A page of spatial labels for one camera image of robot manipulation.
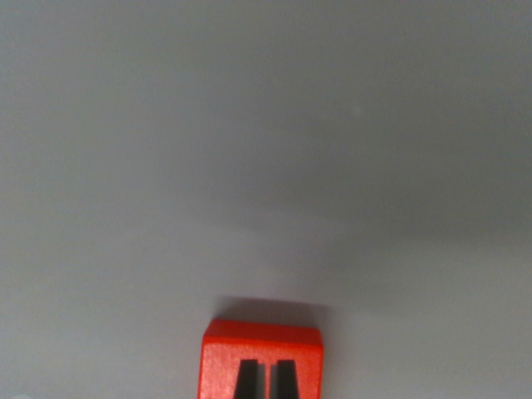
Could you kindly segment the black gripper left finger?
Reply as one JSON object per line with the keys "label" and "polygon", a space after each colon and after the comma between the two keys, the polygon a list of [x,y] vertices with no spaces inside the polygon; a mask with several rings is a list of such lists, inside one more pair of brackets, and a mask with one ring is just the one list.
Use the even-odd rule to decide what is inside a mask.
{"label": "black gripper left finger", "polygon": [[241,360],[234,399],[264,399],[265,365],[256,359]]}

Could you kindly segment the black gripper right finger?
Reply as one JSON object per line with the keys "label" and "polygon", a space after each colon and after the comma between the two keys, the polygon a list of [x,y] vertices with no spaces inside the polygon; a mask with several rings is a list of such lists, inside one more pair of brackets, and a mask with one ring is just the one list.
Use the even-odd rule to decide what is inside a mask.
{"label": "black gripper right finger", "polygon": [[299,399],[296,362],[279,360],[270,367],[270,399]]}

